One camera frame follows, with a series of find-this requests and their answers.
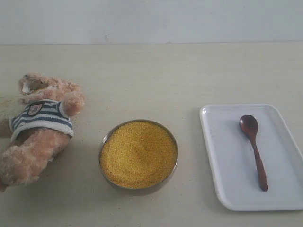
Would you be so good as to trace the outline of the dark brown wooden spoon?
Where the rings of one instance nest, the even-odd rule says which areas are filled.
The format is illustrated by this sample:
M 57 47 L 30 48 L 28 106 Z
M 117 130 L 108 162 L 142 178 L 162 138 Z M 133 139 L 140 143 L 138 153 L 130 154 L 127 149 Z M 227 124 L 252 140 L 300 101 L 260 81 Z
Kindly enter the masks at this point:
M 253 117 L 252 115 L 246 114 L 240 118 L 239 126 L 240 126 L 242 132 L 246 135 L 246 137 L 249 139 L 249 141 L 252 145 L 254 156 L 255 156 L 259 186 L 262 191 L 267 192 L 268 191 L 267 176 L 266 176 L 266 172 L 264 169 L 264 165 L 263 165 L 260 153 L 259 153 L 257 145 L 256 145 L 256 136 L 258 133 L 258 122 L 255 117 Z

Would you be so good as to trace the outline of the pink teddy bear striped sweater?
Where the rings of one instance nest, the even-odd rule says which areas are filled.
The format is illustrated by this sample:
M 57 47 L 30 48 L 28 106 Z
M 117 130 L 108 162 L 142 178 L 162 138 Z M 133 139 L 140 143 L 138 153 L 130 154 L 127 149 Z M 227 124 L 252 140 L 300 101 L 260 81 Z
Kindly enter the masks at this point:
M 74 135 L 71 118 L 84 107 L 78 84 L 64 79 L 25 74 L 18 82 L 24 109 L 0 121 L 0 136 L 10 138 L 0 153 L 0 190 L 27 185 L 69 144 Z

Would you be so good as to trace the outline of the white rectangular tray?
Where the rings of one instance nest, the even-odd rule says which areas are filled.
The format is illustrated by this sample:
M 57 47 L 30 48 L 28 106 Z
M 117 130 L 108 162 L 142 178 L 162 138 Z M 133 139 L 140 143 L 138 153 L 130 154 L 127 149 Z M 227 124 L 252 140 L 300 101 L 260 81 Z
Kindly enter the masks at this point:
M 239 120 L 258 122 L 256 142 L 268 190 L 261 190 L 254 152 Z M 268 104 L 206 105 L 200 121 L 216 195 L 233 211 L 301 210 L 303 155 L 281 113 Z

